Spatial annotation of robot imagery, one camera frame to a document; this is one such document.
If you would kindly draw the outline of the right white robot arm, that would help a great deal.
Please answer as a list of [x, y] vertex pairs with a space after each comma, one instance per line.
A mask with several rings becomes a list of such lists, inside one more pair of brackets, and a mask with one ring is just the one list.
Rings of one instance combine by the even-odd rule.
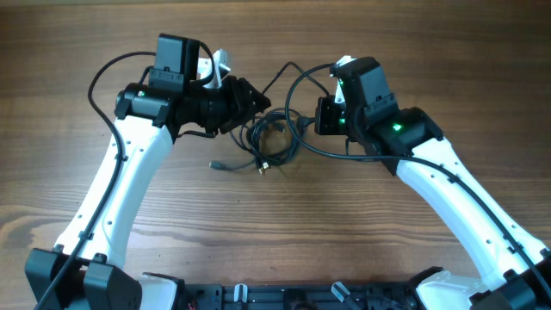
[[442, 129], [420, 108], [398, 106], [372, 57], [331, 65], [334, 95], [319, 99], [315, 131], [344, 135], [377, 157], [440, 216], [478, 277], [432, 268], [413, 280], [425, 309], [548, 309], [550, 250], [518, 225], [476, 181]]

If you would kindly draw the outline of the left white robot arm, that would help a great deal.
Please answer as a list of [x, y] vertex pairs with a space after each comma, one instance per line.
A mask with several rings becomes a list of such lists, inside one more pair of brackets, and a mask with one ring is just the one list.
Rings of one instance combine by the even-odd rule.
[[213, 138], [251, 121], [270, 100], [234, 77], [225, 52], [161, 34], [155, 62], [116, 99], [106, 119], [112, 137], [105, 157], [68, 227], [50, 250], [33, 249], [25, 264], [39, 309], [190, 309], [183, 279], [140, 278], [123, 267], [133, 223], [147, 188], [185, 125]]

